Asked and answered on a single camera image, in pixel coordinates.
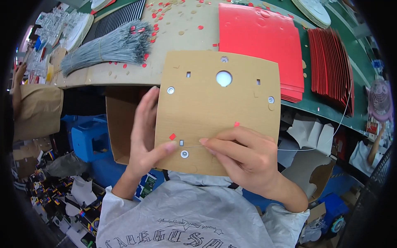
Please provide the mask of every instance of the red paper dot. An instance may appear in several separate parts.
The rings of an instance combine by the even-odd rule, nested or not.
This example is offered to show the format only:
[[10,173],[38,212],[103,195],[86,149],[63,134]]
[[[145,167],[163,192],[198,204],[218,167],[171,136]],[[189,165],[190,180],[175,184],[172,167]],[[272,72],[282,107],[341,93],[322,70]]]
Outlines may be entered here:
[[170,135],[170,140],[174,140],[175,137],[176,137],[175,133],[171,134],[171,135]]

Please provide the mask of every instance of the stack of red cardboard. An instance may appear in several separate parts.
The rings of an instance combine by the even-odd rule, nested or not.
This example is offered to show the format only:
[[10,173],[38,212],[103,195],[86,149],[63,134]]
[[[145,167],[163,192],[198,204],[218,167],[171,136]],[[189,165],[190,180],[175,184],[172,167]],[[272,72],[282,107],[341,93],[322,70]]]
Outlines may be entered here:
[[309,29],[312,91],[323,96],[342,113],[353,116],[353,73],[346,48],[333,29]]
[[302,100],[302,51],[293,20],[249,6],[219,4],[219,51],[278,63],[281,99]]

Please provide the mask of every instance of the fingernail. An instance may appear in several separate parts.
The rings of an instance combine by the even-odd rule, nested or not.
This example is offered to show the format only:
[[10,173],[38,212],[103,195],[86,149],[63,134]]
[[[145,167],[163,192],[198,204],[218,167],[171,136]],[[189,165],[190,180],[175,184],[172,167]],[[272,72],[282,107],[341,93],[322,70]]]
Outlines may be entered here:
[[201,138],[198,141],[200,142],[200,144],[204,145],[205,142],[207,142],[207,138]]
[[167,150],[168,153],[173,152],[176,149],[176,145],[177,145],[176,141],[168,142],[165,146],[165,149]]

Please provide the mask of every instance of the wood grain cardboard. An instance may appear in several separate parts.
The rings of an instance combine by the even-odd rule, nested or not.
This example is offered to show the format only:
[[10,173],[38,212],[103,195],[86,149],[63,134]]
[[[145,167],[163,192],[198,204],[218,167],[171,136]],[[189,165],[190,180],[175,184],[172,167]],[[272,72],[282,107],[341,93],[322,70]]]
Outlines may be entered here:
[[[222,62],[226,56],[228,62]],[[232,82],[220,86],[216,75],[228,71]],[[167,89],[174,87],[173,94]],[[274,103],[269,103],[272,96]],[[213,137],[235,122],[278,139],[280,79],[278,64],[250,56],[212,51],[171,51],[164,64],[156,119],[155,146],[184,140],[184,146],[156,166],[185,173],[226,176],[199,139]],[[181,151],[189,152],[187,158]]]

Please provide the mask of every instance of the stack of white plates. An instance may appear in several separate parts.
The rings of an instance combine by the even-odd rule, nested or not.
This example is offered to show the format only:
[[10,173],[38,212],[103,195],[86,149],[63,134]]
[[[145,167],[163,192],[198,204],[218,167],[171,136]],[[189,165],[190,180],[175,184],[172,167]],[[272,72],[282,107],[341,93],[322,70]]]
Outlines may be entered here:
[[91,9],[95,12],[98,12],[106,5],[108,5],[111,1],[112,0],[93,0],[93,3],[91,4]]
[[83,43],[88,31],[93,24],[94,16],[90,14],[84,14],[79,23],[72,29],[65,45],[65,49],[68,52],[76,50]]
[[296,7],[317,26],[326,29],[331,25],[328,12],[316,0],[292,0]]

